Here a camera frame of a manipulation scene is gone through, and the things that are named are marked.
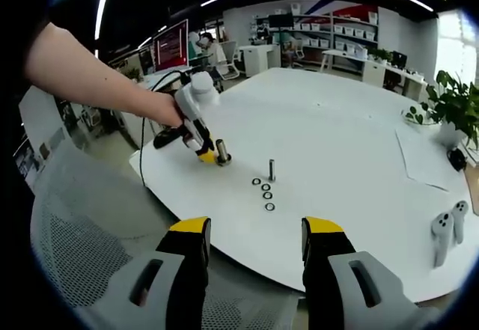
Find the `window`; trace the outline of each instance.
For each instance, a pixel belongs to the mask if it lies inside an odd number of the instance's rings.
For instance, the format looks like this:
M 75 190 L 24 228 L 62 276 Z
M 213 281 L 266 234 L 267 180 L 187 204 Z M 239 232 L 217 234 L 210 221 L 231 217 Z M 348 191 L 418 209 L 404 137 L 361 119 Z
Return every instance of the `window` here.
M 477 29 L 460 10 L 439 14 L 436 74 L 440 70 L 460 77 L 463 83 L 475 82 L 478 62 Z

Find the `paper sheet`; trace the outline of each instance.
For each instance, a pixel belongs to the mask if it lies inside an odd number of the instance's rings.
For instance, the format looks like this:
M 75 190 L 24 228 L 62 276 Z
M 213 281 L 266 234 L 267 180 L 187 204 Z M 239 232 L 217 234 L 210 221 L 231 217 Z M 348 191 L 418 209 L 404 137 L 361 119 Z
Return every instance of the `paper sheet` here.
M 449 191 L 449 180 L 457 177 L 447 150 L 430 139 L 408 129 L 396 129 L 409 179 Z

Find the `monitor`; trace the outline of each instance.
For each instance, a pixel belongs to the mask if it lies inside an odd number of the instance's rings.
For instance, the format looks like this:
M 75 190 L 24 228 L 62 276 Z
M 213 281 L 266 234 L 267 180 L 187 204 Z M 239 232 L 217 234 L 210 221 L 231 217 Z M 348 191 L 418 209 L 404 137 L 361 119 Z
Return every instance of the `monitor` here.
M 269 27 L 293 27 L 293 15 L 291 13 L 286 14 L 272 14 L 268 16 Z
M 407 55 L 404 55 L 402 53 L 393 51 L 392 52 L 392 62 L 391 64 L 393 66 L 398 66 L 400 69 L 403 69 L 406 67 L 406 62 L 407 62 Z
M 188 65 L 188 20 L 160 32 L 153 39 L 155 71 Z

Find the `computer screen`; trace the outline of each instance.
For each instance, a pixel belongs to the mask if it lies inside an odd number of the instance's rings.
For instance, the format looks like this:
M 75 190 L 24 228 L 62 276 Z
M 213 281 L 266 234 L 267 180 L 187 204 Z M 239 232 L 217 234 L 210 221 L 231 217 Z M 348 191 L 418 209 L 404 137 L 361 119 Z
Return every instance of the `computer screen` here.
M 188 65 L 188 20 L 160 32 L 153 39 L 155 71 Z
M 268 16 L 269 27 L 293 27 L 293 15 L 286 14 L 272 14 Z

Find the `black cable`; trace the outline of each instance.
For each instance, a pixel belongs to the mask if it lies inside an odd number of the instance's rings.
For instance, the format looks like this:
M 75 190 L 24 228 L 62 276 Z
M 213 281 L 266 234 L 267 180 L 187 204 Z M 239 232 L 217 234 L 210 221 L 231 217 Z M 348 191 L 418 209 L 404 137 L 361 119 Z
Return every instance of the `black cable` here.
M 179 70 L 172 70 L 171 72 L 168 72 L 166 73 L 157 83 L 155 83 L 155 85 L 151 88 L 151 91 L 154 92 L 155 91 L 155 88 L 158 87 L 158 85 L 163 82 L 163 80 L 172 75 L 173 73 L 179 73 L 180 74 L 180 80 L 181 80 L 181 83 L 183 84 L 184 82 L 187 82 L 187 79 L 189 79 L 189 77 L 179 71 Z M 143 119 L 141 120 L 141 144 L 140 144 L 140 177 L 141 177 L 141 182 L 143 183 L 143 186 L 146 186 L 145 183 L 144 183 L 144 177 L 143 177 L 143 164 L 142 164 L 142 160 L 143 160 L 143 143 L 144 143 L 144 117 Z

